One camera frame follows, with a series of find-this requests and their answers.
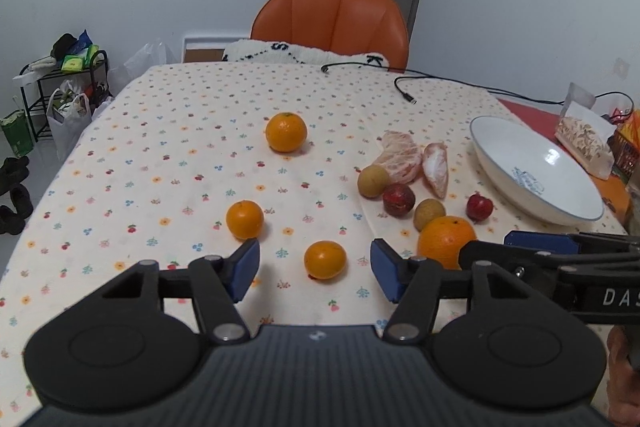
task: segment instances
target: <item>orange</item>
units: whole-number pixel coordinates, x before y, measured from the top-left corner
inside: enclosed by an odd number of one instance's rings
[[[315,279],[331,279],[347,265],[347,253],[334,241],[318,241],[305,251],[306,272]]]
[[[474,227],[464,217],[436,217],[420,232],[417,254],[435,259],[446,269],[459,270],[460,249],[474,239]]]
[[[226,211],[226,226],[236,239],[258,237],[264,214],[260,205],[253,201],[242,200],[232,204]]]
[[[281,112],[271,118],[264,133],[274,151],[293,152],[306,140],[306,124],[295,113]]]

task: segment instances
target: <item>blue gripper pad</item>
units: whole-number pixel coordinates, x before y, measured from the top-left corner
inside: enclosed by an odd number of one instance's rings
[[[398,303],[404,295],[406,285],[399,279],[399,266],[404,260],[385,241],[371,241],[371,270],[380,285],[385,297]]]
[[[225,262],[232,263],[232,270],[224,286],[231,300],[236,303],[244,298],[258,273],[260,243],[256,239],[245,241]]]
[[[571,237],[561,233],[511,230],[504,236],[503,244],[510,247],[535,248],[560,254],[578,253],[580,250],[580,246]]]

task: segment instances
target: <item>human hand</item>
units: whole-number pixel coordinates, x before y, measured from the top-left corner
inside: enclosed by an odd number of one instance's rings
[[[640,374],[633,370],[627,356],[629,345],[625,332],[614,326],[607,337],[609,347],[608,419],[616,427],[640,424]]]

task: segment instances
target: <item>floral tablecloth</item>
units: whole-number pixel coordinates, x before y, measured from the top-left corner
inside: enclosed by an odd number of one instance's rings
[[[447,213],[464,215],[480,190],[495,211],[478,237],[501,243],[510,230],[561,232],[503,201],[478,165],[468,126],[492,114],[514,119],[485,90],[440,80],[411,80],[405,102],[394,76],[371,69],[263,64],[176,64],[133,81],[84,133],[44,194],[0,283],[1,427],[18,425],[39,403],[22,367],[31,333],[140,259],[186,266],[239,243],[224,225],[229,205],[254,200],[265,211],[261,265],[238,308],[252,330],[260,324],[375,324],[392,305],[369,267],[369,245],[383,237],[410,256],[417,232],[410,217],[385,214],[363,200],[358,170],[380,153],[386,130],[411,133],[418,144],[448,147]],[[272,152],[266,121],[280,111],[306,121],[308,139],[292,155]],[[431,197],[419,178],[417,201]],[[622,233],[610,212],[591,230]],[[348,270],[330,283],[306,276],[303,253],[331,239],[348,253]],[[167,312],[195,327],[185,301]],[[464,312],[443,302],[442,327]]]

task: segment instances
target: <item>circular pad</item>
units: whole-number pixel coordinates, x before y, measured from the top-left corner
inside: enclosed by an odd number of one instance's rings
[[[60,315],[26,346],[24,367],[43,403],[115,412],[178,389],[200,358],[197,335],[178,319],[139,307]]]
[[[578,319],[535,299],[494,299],[435,335],[444,376],[473,399],[544,410],[590,397],[606,366],[599,338]]]

